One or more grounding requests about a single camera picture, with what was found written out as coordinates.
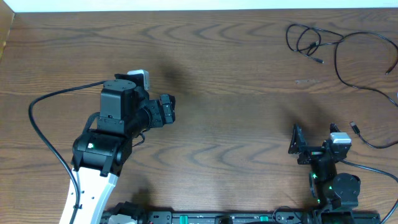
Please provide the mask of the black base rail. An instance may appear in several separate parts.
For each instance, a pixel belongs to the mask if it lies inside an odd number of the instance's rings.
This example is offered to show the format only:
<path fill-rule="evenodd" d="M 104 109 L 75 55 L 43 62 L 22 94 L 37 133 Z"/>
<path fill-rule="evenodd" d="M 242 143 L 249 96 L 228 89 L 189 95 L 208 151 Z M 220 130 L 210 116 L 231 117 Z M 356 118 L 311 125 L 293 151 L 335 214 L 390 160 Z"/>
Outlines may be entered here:
<path fill-rule="evenodd" d="M 302 218 L 300 212 L 279 210 L 267 213 L 174 213 L 147 212 L 142 215 L 128 215 L 121 212 L 113 215 L 105 212 L 100 224 L 146 223 L 146 224 L 219 224 L 219 223 L 315 223 L 311 218 Z"/>

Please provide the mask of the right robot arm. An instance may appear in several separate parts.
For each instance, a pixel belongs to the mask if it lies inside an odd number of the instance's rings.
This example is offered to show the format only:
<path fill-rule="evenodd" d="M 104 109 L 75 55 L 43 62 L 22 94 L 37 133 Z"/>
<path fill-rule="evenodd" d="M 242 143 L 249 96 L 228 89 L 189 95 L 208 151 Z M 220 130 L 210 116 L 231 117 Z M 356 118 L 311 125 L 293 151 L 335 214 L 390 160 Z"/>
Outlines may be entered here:
<path fill-rule="evenodd" d="M 321 146 L 309 146 L 302 128 L 295 124 L 292 130 L 289 154 L 298 155 L 297 164 L 310 165 L 310 190 L 318 200 L 318 207 L 304 213 L 302 223 L 353 224 L 353 209 L 358 206 L 360 178 L 339 173 L 336 163 L 346 158 L 352 146 L 348 134 L 330 124 L 329 138 Z"/>

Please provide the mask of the cardboard box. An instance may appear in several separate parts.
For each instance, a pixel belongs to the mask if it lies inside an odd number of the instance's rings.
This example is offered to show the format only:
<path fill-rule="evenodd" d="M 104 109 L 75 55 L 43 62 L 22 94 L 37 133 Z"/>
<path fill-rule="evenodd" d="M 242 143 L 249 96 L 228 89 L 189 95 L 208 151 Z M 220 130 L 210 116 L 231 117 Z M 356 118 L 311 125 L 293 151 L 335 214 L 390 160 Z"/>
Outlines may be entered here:
<path fill-rule="evenodd" d="M 6 43 L 14 20 L 14 11 L 1 0 L 0 5 L 0 58 L 4 55 Z"/>

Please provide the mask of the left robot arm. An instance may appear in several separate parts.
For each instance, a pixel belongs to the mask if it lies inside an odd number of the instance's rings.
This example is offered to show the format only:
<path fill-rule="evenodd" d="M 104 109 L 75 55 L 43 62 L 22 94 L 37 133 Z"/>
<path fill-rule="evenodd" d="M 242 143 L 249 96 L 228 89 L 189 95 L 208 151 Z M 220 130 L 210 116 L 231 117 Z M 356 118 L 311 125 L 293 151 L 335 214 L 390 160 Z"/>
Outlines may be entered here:
<path fill-rule="evenodd" d="M 175 121 L 175 97 L 149 98 L 145 70 L 117 74 L 104 82 L 100 110 L 92 114 L 73 143 L 72 174 L 60 223 L 99 223 L 133 140 L 151 128 Z"/>

